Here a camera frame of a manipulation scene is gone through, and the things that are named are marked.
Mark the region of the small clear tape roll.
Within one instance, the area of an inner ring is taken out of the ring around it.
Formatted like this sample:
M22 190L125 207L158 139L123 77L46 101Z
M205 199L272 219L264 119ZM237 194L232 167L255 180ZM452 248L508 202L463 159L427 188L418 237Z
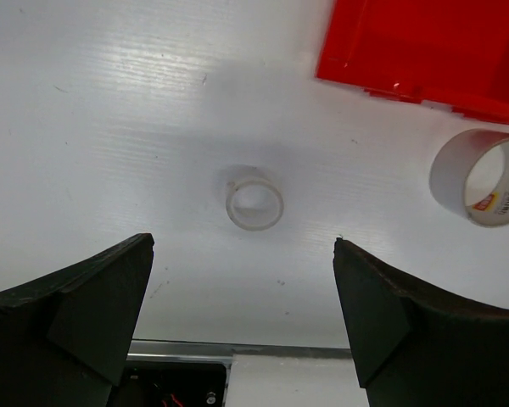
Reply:
M244 231L266 231L282 218L285 201L276 174L262 166L233 164L215 179L229 220Z

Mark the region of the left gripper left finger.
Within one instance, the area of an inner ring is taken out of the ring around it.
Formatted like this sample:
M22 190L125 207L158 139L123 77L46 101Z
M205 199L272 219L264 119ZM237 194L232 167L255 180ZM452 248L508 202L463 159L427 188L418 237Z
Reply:
M104 406L119 384L154 260L140 233L0 292L0 406Z

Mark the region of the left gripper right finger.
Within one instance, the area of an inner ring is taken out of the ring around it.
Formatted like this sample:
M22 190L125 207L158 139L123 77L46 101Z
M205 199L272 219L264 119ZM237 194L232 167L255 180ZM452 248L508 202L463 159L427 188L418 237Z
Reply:
M371 406L509 406L509 309L464 298L344 239L333 270Z

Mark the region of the large grey tape roll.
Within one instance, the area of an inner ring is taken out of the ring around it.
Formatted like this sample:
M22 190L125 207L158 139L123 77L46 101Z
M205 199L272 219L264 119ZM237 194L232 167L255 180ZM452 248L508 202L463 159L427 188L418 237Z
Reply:
M429 187L450 212L482 227L509 224L509 133L483 129L450 139L431 166Z

